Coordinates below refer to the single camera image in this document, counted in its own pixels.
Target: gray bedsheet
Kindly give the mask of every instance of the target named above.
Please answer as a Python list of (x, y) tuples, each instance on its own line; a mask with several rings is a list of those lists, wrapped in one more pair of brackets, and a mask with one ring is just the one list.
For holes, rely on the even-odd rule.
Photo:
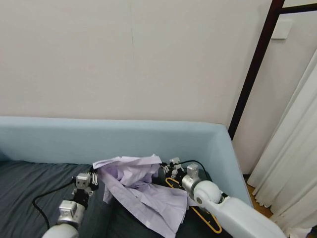
[[(37, 195), (55, 189), (70, 181), (72, 176), (85, 172), (90, 165), (45, 164), (28, 162), (0, 162), (0, 237), (40, 238), (46, 231), (44, 218), (33, 207), (32, 200)], [(163, 185), (164, 176), (154, 181)], [(103, 202), (104, 184), (99, 181), (99, 190), (89, 199), (80, 238), (161, 238), (136, 220), (117, 201), (110, 205)], [(58, 206), (63, 199), (71, 199), (73, 185), (38, 199), (54, 225), (58, 219)], [(197, 215), (188, 210), (180, 226), (177, 238), (229, 238), (227, 232), (213, 233)]]
[[(36, 164), (28, 162), (0, 163), (0, 233), (2, 238), (39, 238), (46, 231), (44, 218), (33, 207), (39, 194), (53, 190), (71, 180), (90, 165)], [(37, 204), (54, 225), (59, 216), (58, 206), (71, 199), (74, 185), (39, 198)], [(89, 199), (88, 209), (80, 228), (81, 238), (106, 237), (111, 206), (103, 203), (104, 185)]]

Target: dark wooden frame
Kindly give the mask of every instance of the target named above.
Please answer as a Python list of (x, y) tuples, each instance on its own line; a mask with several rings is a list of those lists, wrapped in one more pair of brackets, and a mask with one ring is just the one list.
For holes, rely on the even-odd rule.
[(239, 96), (239, 100), (237, 102), (237, 106), (234, 110), (234, 114), (228, 129), (231, 139), (233, 139), (234, 134), (239, 125), (242, 113), (247, 104), (247, 100), (249, 98), (253, 84), (256, 80), (257, 74), (259, 72), (261, 63), (263, 61), (264, 55), (266, 53), (268, 44), (271, 40), (273, 31), (279, 16), (281, 14), (317, 11), (317, 3), (301, 5), (301, 6), (283, 7), (284, 1), (285, 0), (272, 0), (271, 6), (268, 10), (266, 20), (265, 20), (256, 50), (253, 54), (249, 71), (244, 81), (244, 84)]

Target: bed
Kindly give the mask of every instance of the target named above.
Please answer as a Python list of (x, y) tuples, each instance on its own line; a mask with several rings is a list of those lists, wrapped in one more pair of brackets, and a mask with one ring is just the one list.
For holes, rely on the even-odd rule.
[[(173, 157), (203, 163), (220, 189), (249, 204), (230, 138), (224, 126), (196, 122), (108, 121), (0, 117), (1, 237), (41, 237), (45, 221), (32, 206), (35, 196), (70, 181), (94, 161), (114, 156)], [(62, 199), (73, 186), (37, 204), (50, 225)], [(118, 202), (103, 203), (104, 186), (90, 198), (80, 228), (81, 238), (161, 237), (134, 219)], [(189, 210), (176, 237), (217, 236)]]

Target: white wall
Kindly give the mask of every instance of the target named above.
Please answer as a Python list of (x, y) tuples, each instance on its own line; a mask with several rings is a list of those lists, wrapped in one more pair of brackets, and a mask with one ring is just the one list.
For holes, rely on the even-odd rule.
[[(286, 0), (284, 6), (316, 3)], [(271, 40), (235, 134), (241, 170), (251, 173), (317, 48), (317, 12), (289, 14), (286, 40)]]
[[(1, 1), (0, 115), (229, 125), (269, 5)], [(292, 18), (290, 37), (269, 47), (235, 137), (244, 173), (316, 47), (317, 15)]]

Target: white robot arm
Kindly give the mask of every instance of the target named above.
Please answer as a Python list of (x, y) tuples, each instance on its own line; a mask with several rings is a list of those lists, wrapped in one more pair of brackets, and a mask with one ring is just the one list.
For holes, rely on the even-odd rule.
[(198, 165), (187, 167), (182, 186), (198, 205), (214, 214), (234, 238), (286, 238), (273, 221), (242, 202), (221, 192), (218, 186), (198, 177)]
[[(198, 165), (191, 164), (187, 173), (176, 166), (176, 180), (198, 205), (214, 214), (221, 226), (234, 238), (286, 238), (282, 230), (270, 219), (263, 216), (241, 200), (229, 197), (218, 186), (198, 177)], [(71, 201), (64, 200), (59, 206), (60, 217), (57, 225), (51, 227), (43, 238), (78, 238), (78, 231), (87, 208), (88, 198), (97, 189), (97, 174), (82, 173), (76, 177), (76, 188)]]
[(77, 229), (88, 207), (88, 199), (97, 190), (97, 172), (92, 169), (88, 173), (80, 173), (76, 177), (76, 188), (73, 191), (72, 200), (63, 200), (59, 206), (60, 216), (57, 225), (49, 228), (42, 238), (78, 238)]

